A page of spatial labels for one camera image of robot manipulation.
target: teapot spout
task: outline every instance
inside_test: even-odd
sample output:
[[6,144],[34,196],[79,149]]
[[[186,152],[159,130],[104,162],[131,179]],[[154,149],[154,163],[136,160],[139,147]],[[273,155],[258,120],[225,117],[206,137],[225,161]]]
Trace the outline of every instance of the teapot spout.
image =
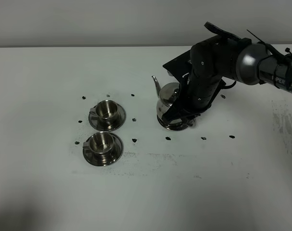
[[152,76],[152,78],[153,78],[154,83],[155,83],[155,88],[156,88],[156,94],[157,94],[157,97],[159,98],[159,97],[160,97],[160,91],[161,91],[160,84],[159,84],[159,82],[157,81],[157,79],[156,79],[155,76]]

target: metal cup on saucer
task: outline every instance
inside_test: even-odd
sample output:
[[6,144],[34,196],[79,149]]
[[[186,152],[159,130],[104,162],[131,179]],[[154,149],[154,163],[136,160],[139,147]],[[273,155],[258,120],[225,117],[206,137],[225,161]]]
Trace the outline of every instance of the metal cup on saucer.
[[95,166],[107,166],[116,162],[122,150],[120,138],[107,131],[97,132],[83,143],[84,158]]
[[90,125],[99,131],[113,131],[123,125],[126,112],[123,107],[112,100],[99,102],[89,112]]

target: white wall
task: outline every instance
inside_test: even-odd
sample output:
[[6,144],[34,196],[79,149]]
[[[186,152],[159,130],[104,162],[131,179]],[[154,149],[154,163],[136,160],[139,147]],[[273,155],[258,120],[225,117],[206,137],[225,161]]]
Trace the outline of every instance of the white wall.
[[0,0],[0,46],[191,45],[206,21],[292,43],[292,0]]

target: cup handle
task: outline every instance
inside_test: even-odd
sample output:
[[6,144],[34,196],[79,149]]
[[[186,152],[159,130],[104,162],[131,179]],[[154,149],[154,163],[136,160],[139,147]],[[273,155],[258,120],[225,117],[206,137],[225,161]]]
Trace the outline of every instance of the cup handle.
[[89,149],[89,142],[88,141],[83,143],[83,148]]
[[189,127],[192,127],[194,125],[194,121],[195,121],[195,118],[188,121],[186,124],[189,126]]
[[89,113],[96,116],[97,115],[96,108],[95,107],[90,108]]

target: teapot lid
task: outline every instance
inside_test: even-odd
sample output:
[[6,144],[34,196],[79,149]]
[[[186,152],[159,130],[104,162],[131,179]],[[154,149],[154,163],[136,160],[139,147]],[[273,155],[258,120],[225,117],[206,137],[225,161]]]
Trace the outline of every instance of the teapot lid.
[[168,83],[160,90],[160,99],[165,105],[170,107],[177,99],[178,92],[179,83]]

